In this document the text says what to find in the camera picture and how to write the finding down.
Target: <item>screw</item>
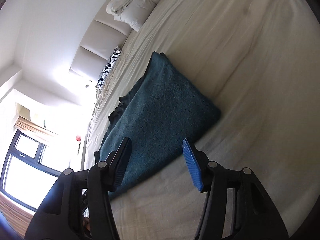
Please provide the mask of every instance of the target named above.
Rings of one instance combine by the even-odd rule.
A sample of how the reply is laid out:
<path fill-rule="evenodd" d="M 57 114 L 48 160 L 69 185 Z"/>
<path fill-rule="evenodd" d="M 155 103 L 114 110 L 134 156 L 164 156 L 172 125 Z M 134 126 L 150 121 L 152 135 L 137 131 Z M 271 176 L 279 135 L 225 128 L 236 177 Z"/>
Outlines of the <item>screw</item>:
<path fill-rule="evenodd" d="M 72 172 L 72 169 L 67 168 L 67 169 L 65 169 L 65 170 L 63 171 L 63 174 L 64 174 L 64 175 L 69 175 L 69 174 L 71 174 L 71 172 Z"/>
<path fill-rule="evenodd" d="M 99 162 L 99 163 L 98 163 L 98 167 L 99 167 L 99 168 L 104 168 L 105 166 L 107 166 L 107 163 L 106 163 L 106 162 Z"/>
<path fill-rule="evenodd" d="M 243 169 L 243 172 L 244 172 L 245 174 L 251 174 L 252 170 L 249 169 L 249 168 L 244 168 L 244 169 Z"/>
<path fill-rule="evenodd" d="M 218 166 L 218 164 L 217 164 L 216 162 L 209 162 L 209 163 L 208 163 L 208 166 L 209 166 L 210 168 L 216 168 L 216 167 Z"/>

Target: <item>blue gripper pad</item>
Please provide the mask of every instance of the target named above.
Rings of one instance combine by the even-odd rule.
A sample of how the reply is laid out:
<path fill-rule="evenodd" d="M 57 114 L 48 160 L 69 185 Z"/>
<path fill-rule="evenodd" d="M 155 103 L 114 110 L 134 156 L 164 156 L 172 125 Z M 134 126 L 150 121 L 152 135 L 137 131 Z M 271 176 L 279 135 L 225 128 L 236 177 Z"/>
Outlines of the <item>blue gripper pad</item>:
<path fill-rule="evenodd" d="M 193 185 L 195 185 L 195 187 L 201 192 L 204 185 L 201 178 L 201 169 L 195 157 L 195 154 L 197 153 L 196 152 L 194 153 L 194 150 L 195 150 L 194 145 L 193 147 L 191 147 L 188 142 L 188 139 L 185 138 L 182 143 L 183 156 L 186 160 Z"/>

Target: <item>wrinkled sheet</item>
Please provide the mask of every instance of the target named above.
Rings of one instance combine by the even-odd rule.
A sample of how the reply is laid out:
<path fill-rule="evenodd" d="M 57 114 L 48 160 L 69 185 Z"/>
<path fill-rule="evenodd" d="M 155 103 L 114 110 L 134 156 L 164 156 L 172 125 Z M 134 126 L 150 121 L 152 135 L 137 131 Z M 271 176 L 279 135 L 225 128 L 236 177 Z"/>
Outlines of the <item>wrinkled sheet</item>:
<path fill-rule="evenodd" d="M 161 0 L 106 79 L 86 168 L 153 51 L 222 111 L 197 148 L 225 168 L 252 168 L 291 235 L 320 193 L 320 25 L 306 1 Z M 121 239 L 193 239 L 204 198 L 181 156 L 112 209 Z"/>

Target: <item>upholstered headboard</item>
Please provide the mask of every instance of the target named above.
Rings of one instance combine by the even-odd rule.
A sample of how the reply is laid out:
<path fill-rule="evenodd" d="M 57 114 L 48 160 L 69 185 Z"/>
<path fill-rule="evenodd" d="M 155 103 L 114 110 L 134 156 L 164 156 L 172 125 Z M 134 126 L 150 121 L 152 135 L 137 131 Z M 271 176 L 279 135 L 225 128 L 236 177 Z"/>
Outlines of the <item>upholstered headboard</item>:
<path fill-rule="evenodd" d="M 97 82 L 115 47 L 122 47 L 132 31 L 128 24 L 115 21 L 113 15 L 107 14 L 106 8 L 110 1 L 106 0 L 102 5 L 84 34 L 69 73 Z"/>

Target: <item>blue towel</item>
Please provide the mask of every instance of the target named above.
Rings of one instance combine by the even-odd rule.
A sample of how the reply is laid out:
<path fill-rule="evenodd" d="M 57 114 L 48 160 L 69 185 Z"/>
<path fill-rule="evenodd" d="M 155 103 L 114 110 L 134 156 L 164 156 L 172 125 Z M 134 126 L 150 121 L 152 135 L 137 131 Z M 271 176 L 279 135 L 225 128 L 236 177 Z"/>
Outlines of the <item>blue towel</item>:
<path fill-rule="evenodd" d="M 110 114 L 100 160 L 124 137 L 132 154 L 114 198 L 148 179 L 182 154 L 182 141 L 196 142 L 220 118 L 220 110 L 181 75 L 162 53 L 152 53 L 146 72 Z"/>

